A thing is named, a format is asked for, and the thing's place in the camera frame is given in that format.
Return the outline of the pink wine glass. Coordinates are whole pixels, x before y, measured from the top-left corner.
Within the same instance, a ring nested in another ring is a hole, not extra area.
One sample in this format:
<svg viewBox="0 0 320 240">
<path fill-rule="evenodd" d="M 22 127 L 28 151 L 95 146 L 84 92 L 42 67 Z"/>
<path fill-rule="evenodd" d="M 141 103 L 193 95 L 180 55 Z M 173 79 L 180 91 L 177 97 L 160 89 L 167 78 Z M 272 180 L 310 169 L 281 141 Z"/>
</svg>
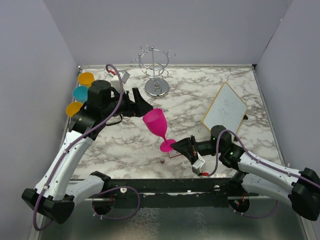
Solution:
<svg viewBox="0 0 320 240">
<path fill-rule="evenodd" d="M 143 116 L 142 120 L 152 134 L 163 139 L 163 142 L 160 145 L 160 150 L 162 152 L 169 153 L 174 150 L 171 147 L 171 144 L 176 141 L 174 139 L 167 139 L 166 137 L 168 124 L 164 111 L 161 108 L 155 108 L 149 111 Z"/>
</svg>

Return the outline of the yellow wine glass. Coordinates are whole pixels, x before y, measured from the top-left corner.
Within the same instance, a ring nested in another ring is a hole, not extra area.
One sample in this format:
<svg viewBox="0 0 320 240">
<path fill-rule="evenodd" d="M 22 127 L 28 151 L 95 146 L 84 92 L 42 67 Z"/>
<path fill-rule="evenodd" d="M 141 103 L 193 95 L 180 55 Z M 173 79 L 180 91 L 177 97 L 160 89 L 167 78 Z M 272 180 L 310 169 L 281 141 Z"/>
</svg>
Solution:
<svg viewBox="0 0 320 240">
<path fill-rule="evenodd" d="M 78 102 L 78 101 L 72 102 L 66 107 L 65 113 L 69 118 L 71 118 L 81 109 L 82 106 L 83 106 L 82 102 Z"/>
<path fill-rule="evenodd" d="M 95 81 L 95 77 L 91 72 L 83 72 L 77 77 L 78 84 L 80 86 L 90 87 Z"/>
</svg>

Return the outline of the blue wine glass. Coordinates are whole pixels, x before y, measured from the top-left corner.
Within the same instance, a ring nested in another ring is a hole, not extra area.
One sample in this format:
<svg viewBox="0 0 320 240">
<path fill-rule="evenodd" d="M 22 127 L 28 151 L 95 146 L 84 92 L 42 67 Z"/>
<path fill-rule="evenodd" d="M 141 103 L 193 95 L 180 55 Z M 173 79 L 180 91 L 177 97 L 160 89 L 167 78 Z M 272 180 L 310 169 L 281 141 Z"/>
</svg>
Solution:
<svg viewBox="0 0 320 240">
<path fill-rule="evenodd" d="M 72 92 L 74 100 L 80 103 L 86 102 L 88 99 L 88 89 L 84 85 L 77 86 Z"/>
</svg>

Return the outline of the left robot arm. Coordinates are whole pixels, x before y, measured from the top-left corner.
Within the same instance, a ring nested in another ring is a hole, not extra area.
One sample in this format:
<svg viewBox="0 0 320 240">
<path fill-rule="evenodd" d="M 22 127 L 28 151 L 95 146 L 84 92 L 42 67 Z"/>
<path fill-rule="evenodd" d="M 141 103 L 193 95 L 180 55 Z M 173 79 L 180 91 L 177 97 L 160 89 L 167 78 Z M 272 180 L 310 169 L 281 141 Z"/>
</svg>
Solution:
<svg viewBox="0 0 320 240">
<path fill-rule="evenodd" d="M 22 193 L 21 198 L 35 215 L 63 224 L 80 202 L 110 193 L 110 177 L 98 171 L 73 187 L 68 184 L 81 158 L 112 116 L 143 117 L 153 109 L 138 88 L 132 88 L 132 93 L 134 101 L 128 92 L 116 90 L 106 80 L 91 84 L 87 101 L 71 117 L 63 144 L 48 171 L 34 188 L 26 188 Z"/>
</svg>

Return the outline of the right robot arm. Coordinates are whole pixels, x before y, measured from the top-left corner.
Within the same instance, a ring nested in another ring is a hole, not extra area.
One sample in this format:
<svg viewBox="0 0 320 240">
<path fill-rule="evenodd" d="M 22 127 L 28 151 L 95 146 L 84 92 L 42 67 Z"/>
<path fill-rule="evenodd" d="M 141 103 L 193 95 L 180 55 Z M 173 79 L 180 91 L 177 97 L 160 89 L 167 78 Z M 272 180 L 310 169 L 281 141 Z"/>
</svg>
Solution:
<svg viewBox="0 0 320 240">
<path fill-rule="evenodd" d="M 192 165 L 192 171 L 204 176 L 204 156 L 212 155 L 216 163 L 236 170 L 229 189 L 240 196 L 244 192 L 263 195 L 289 205 L 298 215 L 316 221 L 320 216 L 320 178 L 310 169 L 298 170 L 263 159 L 248 151 L 238 136 L 222 125 L 210 130 L 210 140 L 197 142 L 194 136 L 170 146 Z"/>
</svg>

